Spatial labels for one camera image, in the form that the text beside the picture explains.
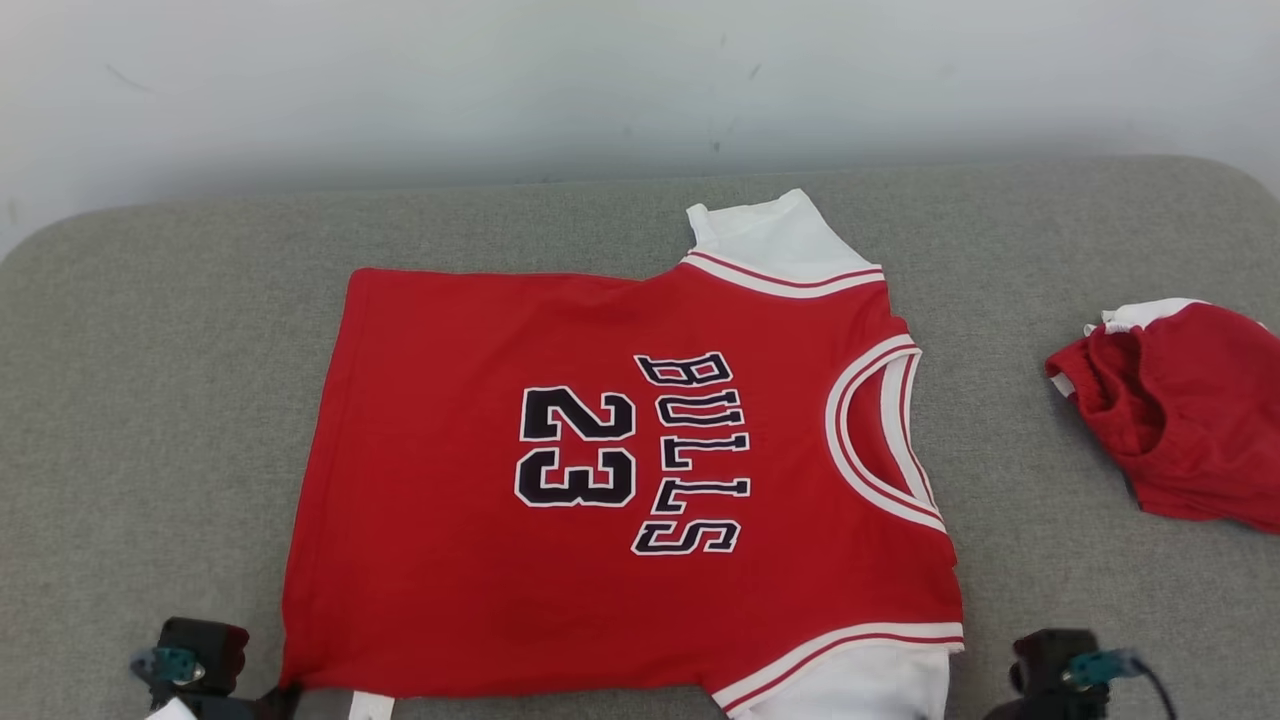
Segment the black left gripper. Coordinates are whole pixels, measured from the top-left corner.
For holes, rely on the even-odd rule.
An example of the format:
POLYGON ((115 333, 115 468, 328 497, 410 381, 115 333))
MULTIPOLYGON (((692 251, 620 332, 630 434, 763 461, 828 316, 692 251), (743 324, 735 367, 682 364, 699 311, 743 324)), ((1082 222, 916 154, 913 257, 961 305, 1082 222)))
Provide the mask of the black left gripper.
POLYGON ((209 720, 292 720, 301 697, 302 687, 297 683, 274 687, 259 698, 195 693, 195 716, 209 720))

